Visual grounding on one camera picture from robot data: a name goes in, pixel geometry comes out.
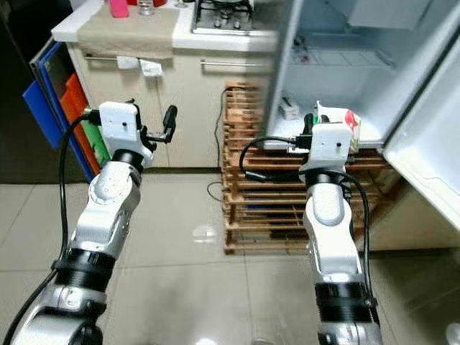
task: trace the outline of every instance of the refrigerator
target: refrigerator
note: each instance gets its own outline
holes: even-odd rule
[[[261,135],[293,137],[323,106],[362,118],[360,147],[386,160],[460,229],[460,1],[285,2]],[[267,142],[280,150],[283,143]]]

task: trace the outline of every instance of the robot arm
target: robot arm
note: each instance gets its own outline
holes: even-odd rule
[[[95,111],[112,160],[89,186],[57,275],[13,339],[14,345],[102,344],[97,318],[106,309],[106,287],[140,201],[141,173],[154,159],[156,142],[170,142],[177,108],[170,106],[164,132],[148,134],[135,104],[105,102]]]
[[[382,345],[376,302],[351,237],[351,208],[341,186],[344,176],[353,178],[345,173],[351,135],[344,123],[325,119],[314,126],[313,116],[309,114],[300,136],[253,139],[239,160],[241,170],[251,180],[276,182],[300,177],[308,186],[303,223],[310,239],[308,251],[321,319],[320,345]],[[298,174],[263,175],[244,169],[245,153],[265,140],[309,149],[307,163]]]

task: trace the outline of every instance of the floor tile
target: floor tile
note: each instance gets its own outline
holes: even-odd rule
[[[254,337],[276,345],[316,344],[318,311],[310,265],[247,262]]]
[[[413,320],[415,332],[421,335],[426,344],[445,344],[447,326],[460,322],[459,306],[460,288],[425,304],[408,318]]]
[[[243,263],[123,269],[113,303],[110,345],[249,345],[251,339]]]
[[[290,254],[276,251],[272,254],[247,252],[245,255],[246,262],[266,262],[266,261],[299,261],[307,257],[306,251]]]
[[[33,187],[33,185],[0,185],[0,247]]]
[[[49,271],[0,272],[0,339],[17,311]]]
[[[443,344],[448,322],[460,318],[459,309],[452,309],[460,304],[460,295],[453,293],[459,263],[457,251],[371,261],[375,293],[399,344]]]
[[[0,339],[3,339],[9,324],[13,320],[23,302],[28,299],[30,293],[42,282],[49,271],[20,271],[0,272]],[[113,304],[121,271],[114,270],[112,278],[107,286],[107,310],[98,319],[98,325],[105,329],[108,315]]]
[[[243,262],[223,251],[221,204],[206,192],[217,174],[145,175],[124,267]]]
[[[67,187],[69,232],[88,198],[85,183]],[[0,270],[47,270],[60,249],[59,187],[38,185],[0,248]]]

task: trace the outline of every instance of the cabinet door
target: cabinet door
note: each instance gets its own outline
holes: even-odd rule
[[[263,68],[247,63],[255,64],[244,53],[198,50],[175,50],[174,58],[162,63],[162,111],[170,104],[178,108],[175,137],[168,146],[171,167],[217,167],[214,127],[225,82],[263,74]],[[222,145],[221,121],[218,138]]]
[[[116,61],[86,60],[76,44],[68,45],[78,77],[92,108],[105,101],[124,102],[134,98],[141,111],[142,123],[150,132],[162,131],[162,115],[156,78],[145,78],[140,69],[120,70]],[[153,165],[169,165],[167,148],[159,144]]]

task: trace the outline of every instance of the pink bottle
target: pink bottle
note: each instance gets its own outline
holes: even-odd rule
[[[113,18],[129,17],[127,0],[109,0]]]

